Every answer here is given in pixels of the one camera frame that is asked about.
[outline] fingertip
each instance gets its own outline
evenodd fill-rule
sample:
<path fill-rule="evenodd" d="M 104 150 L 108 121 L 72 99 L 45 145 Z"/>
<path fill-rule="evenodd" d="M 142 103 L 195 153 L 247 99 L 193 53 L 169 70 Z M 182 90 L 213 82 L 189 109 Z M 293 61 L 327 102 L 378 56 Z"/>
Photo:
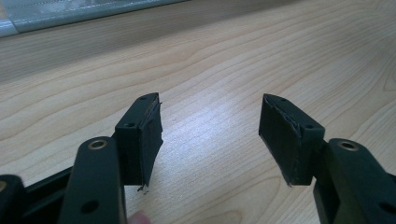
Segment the fingertip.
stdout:
<path fill-rule="evenodd" d="M 151 224 L 151 221 L 143 211 L 139 211 L 128 218 L 128 224 Z"/>

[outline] brass grommet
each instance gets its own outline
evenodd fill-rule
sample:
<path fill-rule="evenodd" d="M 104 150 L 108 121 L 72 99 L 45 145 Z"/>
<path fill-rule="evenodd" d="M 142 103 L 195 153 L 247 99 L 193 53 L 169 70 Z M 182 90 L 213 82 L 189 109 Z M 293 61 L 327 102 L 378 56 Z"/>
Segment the brass grommet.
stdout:
<path fill-rule="evenodd" d="M 348 151 L 358 151 L 359 150 L 359 147 L 356 146 L 356 144 L 354 144 L 352 142 L 339 141 L 337 145 L 345 150 L 348 150 Z"/>
<path fill-rule="evenodd" d="M 101 149 L 103 147 L 107 146 L 107 141 L 103 140 L 103 139 L 98 139 L 98 140 L 94 140 L 92 141 L 89 145 L 88 148 L 92 149 L 92 150 L 96 150 L 96 149 Z"/>
<path fill-rule="evenodd" d="M 0 180 L 0 192 L 3 191 L 7 187 L 7 182 L 4 180 Z"/>

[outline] black plastic bracket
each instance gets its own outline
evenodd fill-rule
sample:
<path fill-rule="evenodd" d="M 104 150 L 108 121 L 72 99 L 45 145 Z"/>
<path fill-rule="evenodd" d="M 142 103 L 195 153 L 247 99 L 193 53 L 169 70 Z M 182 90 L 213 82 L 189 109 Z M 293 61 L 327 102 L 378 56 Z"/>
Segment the black plastic bracket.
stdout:
<path fill-rule="evenodd" d="M 396 183 L 364 146 L 325 130 L 288 100 L 264 94 L 259 135 L 289 185 L 317 183 L 321 223 L 396 223 Z"/>
<path fill-rule="evenodd" d="M 160 107 L 158 93 L 139 97 L 112 137 L 86 141 L 73 167 L 28 188 L 0 175 L 0 223 L 125 223 L 123 186 L 149 185 L 163 143 Z"/>

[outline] wooden table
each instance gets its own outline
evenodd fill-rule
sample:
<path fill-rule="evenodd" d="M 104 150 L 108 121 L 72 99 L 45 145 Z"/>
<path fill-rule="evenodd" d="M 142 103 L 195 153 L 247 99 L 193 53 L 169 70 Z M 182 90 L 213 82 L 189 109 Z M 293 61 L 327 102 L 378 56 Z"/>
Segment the wooden table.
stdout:
<path fill-rule="evenodd" d="M 396 174 L 394 0 L 190 1 L 0 39 L 0 174 L 29 186 L 111 135 L 159 92 L 153 223 L 318 223 L 258 136 L 262 95 L 288 98 Z"/>

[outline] black plastic part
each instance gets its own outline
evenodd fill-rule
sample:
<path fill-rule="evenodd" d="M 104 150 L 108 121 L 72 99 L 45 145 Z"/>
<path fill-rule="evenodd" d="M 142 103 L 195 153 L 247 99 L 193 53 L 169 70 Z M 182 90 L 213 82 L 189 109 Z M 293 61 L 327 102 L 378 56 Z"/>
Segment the black plastic part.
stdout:
<path fill-rule="evenodd" d="M 334 223 L 396 223 L 396 184 L 367 148 L 331 139 L 324 160 L 341 201 Z"/>
<path fill-rule="evenodd" d="M 97 137 L 78 149 L 58 223 L 126 223 L 117 145 Z"/>
<path fill-rule="evenodd" d="M 27 205 L 22 180 L 16 175 L 0 175 L 0 223 L 17 223 Z"/>
<path fill-rule="evenodd" d="M 325 130 L 290 101 L 264 94 L 259 135 L 289 185 L 310 185 L 311 157 L 320 150 Z"/>
<path fill-rule="evenodd" d="M 340 206 L 340 199 L 335 188 L 333 186 L 332 188 L 325 187 L 317 181 L 314 187 L 314 197 L 320 223 L 333 223 Z"/>
<path fill-rule="evenodd" d="M 158 93 L 138 98 L 116 125 L 113 137 L 120 153 L 124 185 L 148 186 L 155 158 L 163 144 Z"/>
<path fill-rule="evenodd" d="M 21 223 L 56 223 L 72 168 L 67 168 L 26 188 L 29 202 Z"/>

